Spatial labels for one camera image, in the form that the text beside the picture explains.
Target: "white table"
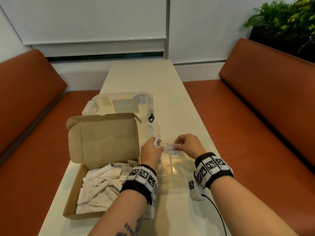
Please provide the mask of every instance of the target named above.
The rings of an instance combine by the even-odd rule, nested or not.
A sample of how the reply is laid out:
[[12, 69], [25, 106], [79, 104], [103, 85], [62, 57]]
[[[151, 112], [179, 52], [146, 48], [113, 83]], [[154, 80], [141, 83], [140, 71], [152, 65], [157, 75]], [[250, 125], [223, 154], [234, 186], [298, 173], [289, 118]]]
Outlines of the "white table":
[[[114, 65], [101, 93], [153, 93], [154, 116], [151, 134], [162, 139], [192, 133], [209, 136], [173, 64], [169, 60]], [[209, 150], [217, 153], [211, 139]], [[70, 162], [39, 235], [87, 235], [97, 219], [70, 220], [62, 216], [79, 164]], [[144, 220], [141, 235], [225, 235], [221, 219], [209, 201], [191, 201], [187, 188], [170, 189], [159, 196], [155, 219]]]

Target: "hand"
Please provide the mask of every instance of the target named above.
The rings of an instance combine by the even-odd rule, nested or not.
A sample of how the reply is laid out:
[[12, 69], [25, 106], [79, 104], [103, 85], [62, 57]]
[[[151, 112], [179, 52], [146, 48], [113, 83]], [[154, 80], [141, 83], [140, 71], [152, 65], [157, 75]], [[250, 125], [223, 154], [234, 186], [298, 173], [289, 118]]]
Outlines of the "hand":
[[[141, 164], [146, 164], [152, 167], [154, 170], [158, 167], [161, 159], [161, 154], [164, 151], [164, 147], [156, 148], [154, 146], [155, 137], [150, 138], [141, 147]], [[158, 146], [160, 146], [161, 139], [158, 139]]]
[[173, 150], [183, 151], [189, 157], [196, 159], [200, 155], [207, 153], [203, 146], [201, 145], [199, 139], [192, 134], [180, 135], [176, 138], [174, 144], [181, 144], [179, 146], [174, 146]]

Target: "person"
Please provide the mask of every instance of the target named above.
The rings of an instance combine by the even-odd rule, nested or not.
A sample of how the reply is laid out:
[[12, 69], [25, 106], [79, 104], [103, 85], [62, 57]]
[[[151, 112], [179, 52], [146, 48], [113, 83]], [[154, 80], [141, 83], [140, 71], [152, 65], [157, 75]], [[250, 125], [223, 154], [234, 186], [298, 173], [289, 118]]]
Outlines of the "person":
[[[149, 139], [141, 147], [141, 163], [157, 169], [163, 147], [156, 148], [154, 140]], [[180, 135], [174, 143], [180, 143], [174, 150], [183, 151], [194, 160], [207, 153], [199, 139], [192, 134]], [[215, 179], [210, 190], [233, 236], [297, 235], [275, 212], [230, 175]], [[89, 236], [138, 235], [147, 203], [147, 197], [139, 191], [122, 189]]]

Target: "brown leather cushion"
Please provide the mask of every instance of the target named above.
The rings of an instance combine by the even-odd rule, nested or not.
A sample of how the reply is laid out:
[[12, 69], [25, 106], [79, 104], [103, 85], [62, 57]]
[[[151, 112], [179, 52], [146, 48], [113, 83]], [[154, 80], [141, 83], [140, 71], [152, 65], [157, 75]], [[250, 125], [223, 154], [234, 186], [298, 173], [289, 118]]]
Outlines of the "brown leather cushion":
[[315, 166], [315, 64], [239, 39], [219, 75]]
[[220, 80], [184, 86], [235, 179], [299, 235], [315, 235], [315, 175]]
[[66, 93], [0, 166], [1, 235], [38, 235], [70, 162], [65, 124], [99, 92]]
[[0, 154], [66, 87], [39, 50], [0, 63]]

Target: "cardboard flap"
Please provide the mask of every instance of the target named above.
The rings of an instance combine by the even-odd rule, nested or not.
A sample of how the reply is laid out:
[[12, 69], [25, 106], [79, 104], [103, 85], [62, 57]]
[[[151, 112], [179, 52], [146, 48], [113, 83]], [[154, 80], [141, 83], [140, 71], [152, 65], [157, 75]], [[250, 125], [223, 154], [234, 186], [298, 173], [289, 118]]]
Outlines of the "cardboard flap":
[[133, 113], [71, 117], [66, 125], [71, 161], [94, 169], [111, 162], [137, 160], [139, 140], [135, 118], [138, 119]]

